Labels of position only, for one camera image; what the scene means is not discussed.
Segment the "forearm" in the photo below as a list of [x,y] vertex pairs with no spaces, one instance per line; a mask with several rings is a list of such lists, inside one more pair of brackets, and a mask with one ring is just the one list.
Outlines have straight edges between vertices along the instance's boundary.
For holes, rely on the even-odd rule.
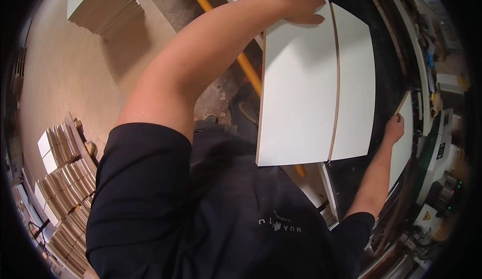
[[239,0],[217,7],[184,28],[150,65],[151,75],[145,78],[174,84],[194,104],[256,35],[282,18],[276,0]]
[[378,216],[388,196],[392,147],[392,142],[382,141],[345,217],[357,212],[368,212],[375,218]]

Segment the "left hand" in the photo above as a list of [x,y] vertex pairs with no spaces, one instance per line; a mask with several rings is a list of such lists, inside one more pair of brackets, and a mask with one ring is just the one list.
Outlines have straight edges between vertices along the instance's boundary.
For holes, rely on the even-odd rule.
[[401,114],[393,115],[385,126],[384,141],[395,144],[403,136],[404,129],[405,125]]
[[316,8],[326,4],[325,0],[277,0],[285,10],[284,18],[291,23],[320,24],[325,20],[314,14]]

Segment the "wooden edge banding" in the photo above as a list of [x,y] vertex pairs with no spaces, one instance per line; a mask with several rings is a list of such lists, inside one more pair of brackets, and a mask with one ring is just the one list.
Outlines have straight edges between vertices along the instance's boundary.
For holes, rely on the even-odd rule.
[[334,19],[333,5],[330,2],[330,10],[333,19],[333,30],[334,30],[334,43],[336,48],[336,104],[334,108],[334,123],[333,123],[333,133],[332,141],[330,144],[330,151],[328,152],[328,161],[331,161],[331,155],[333,153],[334,137],[336,135],[336,125],[338,123],[338,106],[340,103],[340,50],[338,47],[338,32],[336,31],[336,21]]
[[259,158],[259,144],[261,143],[261,119],[263,118],[263,89],[265,84],[265,66],[266,66],[266,31],[263,31],[263,59],[261,72],[261,94],[259,95],[259,117],[258,117],[258,141],[256,142],[256,165]]
[[403,96],[400,104],[398,105],[397,110],[395,111],[394,115],[400,113],[401,107],[402,107],[402,105],[405,103],[405,100],[406,100],[407,97],[408,97],[408,93],[410,93],[410,90],[408,90],[407,92],[405,92],[405,95]]

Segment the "black t-shirt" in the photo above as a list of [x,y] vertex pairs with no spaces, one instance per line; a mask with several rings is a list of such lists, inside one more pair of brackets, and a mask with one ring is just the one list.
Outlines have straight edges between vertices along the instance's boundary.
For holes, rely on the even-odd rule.
[[124,124],[109,135],[87,223],[86,257],[100,276],[356,277],[374,218],[329,231],[280,167],[222,132],[189,141],[170,128]]

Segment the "concrete floor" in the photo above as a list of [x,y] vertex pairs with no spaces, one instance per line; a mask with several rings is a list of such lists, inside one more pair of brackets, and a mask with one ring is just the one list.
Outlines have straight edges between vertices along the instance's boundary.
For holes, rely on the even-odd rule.
[[[83,123],[87,140],[104,153],[124,101],[149,62],[183,27],[203,13],[196,0],[139,0],[143,17],[133,20],[116,39],[104,41],[67,21],[67,0],[43,0],[27,37],[25,79],[20,100],[24,164],[31,183],[46,175],[37,141],[70,112]],[[215,7],[226,0],[209,0]],[[129,31],[138,33],[131,37]],[[262,52],[252,41],[245,50],[256,69]],[[210,113],[229,124],[227,109],[244,78],[237,62],[207,88],[196,103],[194,120]]]

